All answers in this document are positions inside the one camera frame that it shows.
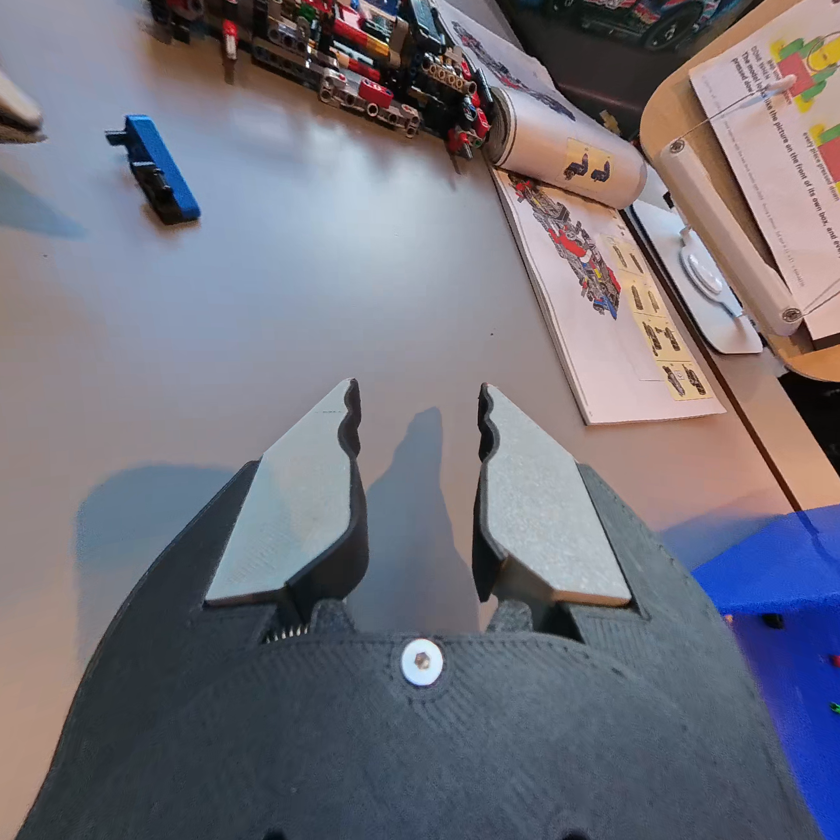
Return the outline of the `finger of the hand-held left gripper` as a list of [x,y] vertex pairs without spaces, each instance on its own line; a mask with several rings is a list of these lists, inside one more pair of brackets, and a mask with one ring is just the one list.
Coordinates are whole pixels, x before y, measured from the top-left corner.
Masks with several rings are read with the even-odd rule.
[[1,144],[36,144],[46,139],[37,102],[1,70]]

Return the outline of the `printed instruction sheet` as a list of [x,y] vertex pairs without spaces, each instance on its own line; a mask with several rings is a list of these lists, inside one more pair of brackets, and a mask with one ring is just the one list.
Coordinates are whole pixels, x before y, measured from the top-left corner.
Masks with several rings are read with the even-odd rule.
[[838,2],[789,7],[689,80],[812,340],[838,340]]

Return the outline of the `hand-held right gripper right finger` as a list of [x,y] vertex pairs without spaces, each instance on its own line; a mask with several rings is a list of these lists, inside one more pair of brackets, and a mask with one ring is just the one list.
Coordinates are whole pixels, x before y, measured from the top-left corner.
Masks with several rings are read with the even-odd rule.
[[579,463],[494,385],[479,390],[472,574],[535,607],[625,607],[632,593]]

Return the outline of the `partly built toy car chassis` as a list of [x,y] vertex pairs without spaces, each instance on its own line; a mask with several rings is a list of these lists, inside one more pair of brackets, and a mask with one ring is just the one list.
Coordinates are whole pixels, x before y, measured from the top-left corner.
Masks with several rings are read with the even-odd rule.
[[470,160],[489,138],[487,79],[432,2],[150,1],[152,33],[215,39],[227,84],[242,56],[331,107],[407,138],[425,131]]

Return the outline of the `blue plastic bin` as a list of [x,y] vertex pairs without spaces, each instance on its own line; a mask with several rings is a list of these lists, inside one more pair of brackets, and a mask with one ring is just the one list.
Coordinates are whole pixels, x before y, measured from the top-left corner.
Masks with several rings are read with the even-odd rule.
[[[825,838],[839,838],[839,506],[798,511],[693,575],[733,631]],[[763,613],[784,615],[783,631]]]

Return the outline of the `open building instruction booklet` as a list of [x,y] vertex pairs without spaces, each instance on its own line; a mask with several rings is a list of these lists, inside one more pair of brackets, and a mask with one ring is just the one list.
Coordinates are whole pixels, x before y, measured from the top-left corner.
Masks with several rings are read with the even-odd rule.
[[646,185],[642,155],[566,100],[538,61],[448,2],[434,9],[486,81],[485,156],[584,421],[725,413],[620,214]]

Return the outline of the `blue L-shaped toy beam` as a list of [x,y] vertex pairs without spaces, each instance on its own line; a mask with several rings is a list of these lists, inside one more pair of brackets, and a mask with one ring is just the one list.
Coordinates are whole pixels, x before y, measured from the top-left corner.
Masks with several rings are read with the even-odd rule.
[[130,161],[153,161],[162,169],[168,183],[173,187],[182,216],[175,224],[197,221],[201,216],[200,206],[154,121],[146,115],[126,115],[124,130],[130,137],[130,145],[126,149],[129,163]]

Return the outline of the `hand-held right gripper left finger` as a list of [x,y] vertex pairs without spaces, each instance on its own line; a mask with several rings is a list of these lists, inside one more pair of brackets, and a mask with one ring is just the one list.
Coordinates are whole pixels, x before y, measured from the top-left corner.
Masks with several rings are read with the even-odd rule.
[[361,583],[370,550],[360,425],[360,386],[348,378],[264,452],[207,606],[274,603],[309,621]]

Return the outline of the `wooden document stand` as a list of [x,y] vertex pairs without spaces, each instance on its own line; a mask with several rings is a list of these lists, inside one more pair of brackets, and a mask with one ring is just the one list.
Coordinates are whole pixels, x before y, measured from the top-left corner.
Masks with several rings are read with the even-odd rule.
[[656,89],[640,139],[686,223],[790,371],[838,382],[838,342],[817,348],[694,92],[689,73],[799,2],[763,2]]

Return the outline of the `toy car set box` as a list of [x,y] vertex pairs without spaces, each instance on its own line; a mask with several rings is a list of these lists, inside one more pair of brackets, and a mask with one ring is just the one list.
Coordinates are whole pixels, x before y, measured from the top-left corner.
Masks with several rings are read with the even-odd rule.
[[759,1],[499,1],[573,105],[637,137],[658,86]]

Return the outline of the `white stand base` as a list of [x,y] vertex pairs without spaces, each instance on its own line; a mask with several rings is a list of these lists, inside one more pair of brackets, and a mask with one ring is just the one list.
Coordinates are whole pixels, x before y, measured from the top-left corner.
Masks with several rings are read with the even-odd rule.
[[650,248],[704,340],[725,355],[757,355],[758,331],[697,232],[674,210],[645,201],[632,205]]

